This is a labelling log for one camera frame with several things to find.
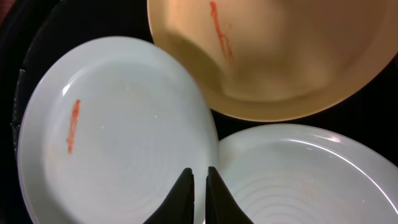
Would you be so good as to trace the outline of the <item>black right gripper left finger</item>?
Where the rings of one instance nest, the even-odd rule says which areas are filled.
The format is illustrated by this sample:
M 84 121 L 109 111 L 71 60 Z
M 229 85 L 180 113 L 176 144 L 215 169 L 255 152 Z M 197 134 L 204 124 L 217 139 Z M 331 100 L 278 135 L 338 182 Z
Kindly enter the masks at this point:
M 191 168 L 185 168 L 160 207 L 144 224 L 193 224 L 195 183 Z

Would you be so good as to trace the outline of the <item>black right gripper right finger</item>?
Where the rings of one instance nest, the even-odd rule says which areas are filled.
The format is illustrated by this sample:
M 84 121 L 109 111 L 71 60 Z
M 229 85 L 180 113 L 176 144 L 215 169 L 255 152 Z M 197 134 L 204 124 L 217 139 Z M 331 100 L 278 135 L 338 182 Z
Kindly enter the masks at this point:
M 215 167 L 206 178 L 206 224 L 253 224 L 240 209 Z

